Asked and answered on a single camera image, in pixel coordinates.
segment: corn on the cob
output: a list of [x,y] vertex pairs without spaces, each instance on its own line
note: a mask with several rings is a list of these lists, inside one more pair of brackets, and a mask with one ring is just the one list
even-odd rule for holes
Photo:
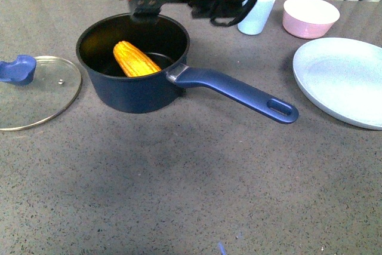
[[161,70],[144,52],[127,41],[117,43],[113,54],[128,77],[150,75]]

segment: light blue plate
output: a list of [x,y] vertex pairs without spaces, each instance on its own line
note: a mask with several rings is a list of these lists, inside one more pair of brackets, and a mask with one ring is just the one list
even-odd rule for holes
[[293,72],[305,96],[349,124],[382,130],[382,48],[346,38],[302,45]]

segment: light blue cup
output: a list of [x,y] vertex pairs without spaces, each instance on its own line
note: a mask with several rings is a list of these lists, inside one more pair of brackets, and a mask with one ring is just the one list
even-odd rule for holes
[[257,0],[254,8],[252,8],[248,15],[238,24],[239,31],[247,35],[261,33],[267,23],[275,1],[276,0]]

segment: bowl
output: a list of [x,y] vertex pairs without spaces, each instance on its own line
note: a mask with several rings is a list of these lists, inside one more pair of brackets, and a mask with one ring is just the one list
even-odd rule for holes
[[335,6],[324,0],[286,0],[282,25],[299,38],[316,39],[324,36],[340,18]]

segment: navy blue saucepan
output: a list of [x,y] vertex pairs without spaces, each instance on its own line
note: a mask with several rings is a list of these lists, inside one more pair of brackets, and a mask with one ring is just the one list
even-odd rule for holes
[[[128,41],[145,52],[161,71],[128,78],[117,64],[113,47]],[[175,20],[159,16],[156,23],[132,21],[129,14],[101,20],[79,37],[76,53],[99,98],[128,113],[158,110],[179,97],[185,88],[207,87],[282,124],[297,120],[289,103],[211,69],[186,65],[190,38]]]

